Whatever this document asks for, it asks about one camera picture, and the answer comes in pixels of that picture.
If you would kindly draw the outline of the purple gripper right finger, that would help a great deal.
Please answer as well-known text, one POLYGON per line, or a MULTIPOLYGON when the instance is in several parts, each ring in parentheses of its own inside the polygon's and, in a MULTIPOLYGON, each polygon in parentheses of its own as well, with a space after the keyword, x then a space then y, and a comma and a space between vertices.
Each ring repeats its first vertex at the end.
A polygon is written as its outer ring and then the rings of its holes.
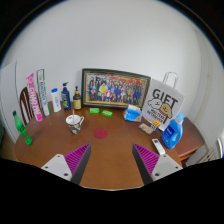
POLYGON ((132 154, 145 185, 182 169, 169 155, 159 155, 138 144, 132 146, 132 154))

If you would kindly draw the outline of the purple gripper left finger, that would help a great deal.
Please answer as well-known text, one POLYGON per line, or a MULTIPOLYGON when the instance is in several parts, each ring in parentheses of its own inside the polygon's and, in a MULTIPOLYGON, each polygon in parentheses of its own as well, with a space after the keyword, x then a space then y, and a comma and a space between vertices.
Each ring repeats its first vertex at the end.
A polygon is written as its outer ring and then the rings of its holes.
POLYGON ((42 169, 79 185, 90 155, 91 145, 85 144, 66 155, 56 154, 42 169))

